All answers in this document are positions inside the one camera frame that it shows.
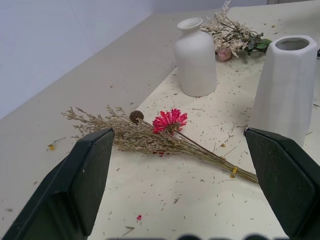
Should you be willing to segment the cream paper table mat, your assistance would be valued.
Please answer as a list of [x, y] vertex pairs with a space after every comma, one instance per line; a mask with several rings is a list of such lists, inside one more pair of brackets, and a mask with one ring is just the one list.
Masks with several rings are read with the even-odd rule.
[[[204, 97], [185, 95], [178, 84], [173, 41], [177, 23], [212, 18], [223, 5], [200, 11], [155, 13], [136, 37], [118, 39], [100, 51], [97, 62], [112, 83], [106, 103], [132, 102], [151, 122], [160, 111], [188, 114], [183, 133], [232, 164], [253, 172], [243, 130], [265, 61], [264, 55], [218, 63], [217, 88]], [[112, 150], [106, 190], [89, 240], [166, 239], [194, 235], [243, 240], [258, 234], [286, 237], [257, 184], [189, 156], [144, 155]]]

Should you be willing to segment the small yellow dried flower sprig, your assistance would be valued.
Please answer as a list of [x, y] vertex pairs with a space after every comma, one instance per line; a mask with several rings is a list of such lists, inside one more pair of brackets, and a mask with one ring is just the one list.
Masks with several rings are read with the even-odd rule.
[[59, 141], [64, 140], [66, 137], [62, 137], [56, 140], [53, 140], [51, 144], [49, 144], [47, 146], [47, 150], [46, 151], [54, 151], [56, 149], [56, 145]]

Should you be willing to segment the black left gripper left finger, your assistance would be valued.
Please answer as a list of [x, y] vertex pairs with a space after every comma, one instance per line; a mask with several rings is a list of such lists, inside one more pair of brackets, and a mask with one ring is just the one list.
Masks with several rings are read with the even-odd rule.
[[1, 240], [87, 240], [105, 192], [114, 137], [105, 128], [78, 140]]

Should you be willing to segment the dried bouquet with red flower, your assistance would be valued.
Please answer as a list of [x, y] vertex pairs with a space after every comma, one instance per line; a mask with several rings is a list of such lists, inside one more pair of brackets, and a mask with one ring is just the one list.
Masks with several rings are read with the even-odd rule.
[[107, 116], [90, 114], [79, 107], [70, 108], [62, 115], [70, 121], [83, 137], [103, 129], [114, 131], [114, 145], [123, 152], [145, 155], [183, 155], [216, 165], [228, 172], [233, 178], [239, 176], [252, 183], [258, 183], [258, 177], [249, 171], [237, 167], [225, 158], [216, 155], [182, 133], [188, 122], [187, 113], [179, 109], [161, 111], [152, 123], [144, 120], [141, 111], [135, 110], [126, 115], [122, 108], [112, 109], [106, 106]]

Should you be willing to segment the white faceted tall vase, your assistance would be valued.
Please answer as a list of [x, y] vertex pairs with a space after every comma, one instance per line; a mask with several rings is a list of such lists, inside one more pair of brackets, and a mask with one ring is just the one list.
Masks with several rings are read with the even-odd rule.
[[304, 145], [310, 128], [317, 43], [307, 35], [284, 36], [267, 49], [248, 127]]

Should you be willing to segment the white round bottle vase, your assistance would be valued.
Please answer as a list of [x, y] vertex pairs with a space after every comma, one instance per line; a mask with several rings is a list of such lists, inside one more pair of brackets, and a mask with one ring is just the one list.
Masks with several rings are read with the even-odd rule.
[[209, 95], [218, 84], [214, 40], [201, 31], [202, 23], [202, 18], [193, 17], [177, 25], [181, 31], [174, 44], [177, 78], [182, 91], [190, 97]]

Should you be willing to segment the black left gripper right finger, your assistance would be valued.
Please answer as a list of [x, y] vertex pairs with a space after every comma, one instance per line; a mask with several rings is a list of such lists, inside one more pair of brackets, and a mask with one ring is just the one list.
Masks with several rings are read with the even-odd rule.
[[290, 240], [320, 240], [320, 166], [292, 139], [247, 128], [263, 194]]

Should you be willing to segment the dried white bouquet with rose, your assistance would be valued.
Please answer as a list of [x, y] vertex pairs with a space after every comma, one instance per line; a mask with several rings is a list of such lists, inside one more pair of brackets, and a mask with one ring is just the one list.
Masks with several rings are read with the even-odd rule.
[[228, 61], [232, 57], [239, 57], [239, 53], [248, 56], [253, 51], [266, 53], [271, 40], [264, 38], [263, 33], [251, 30], [245, 24], [227, 17], [231, 0], [226, 0], [221, 9], [214, 13], [213, 18], [207, 18], [200, 30], [209, 34], [214, 41], [214, 50], [220, 62]]

